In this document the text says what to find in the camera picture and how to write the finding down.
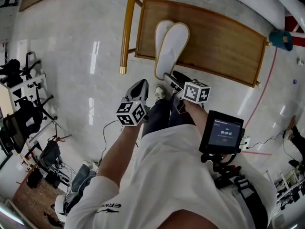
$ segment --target small screen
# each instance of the small screen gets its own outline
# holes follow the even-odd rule
[[[235,147],[241,125],[222,120],[214,120],[209,145]]]

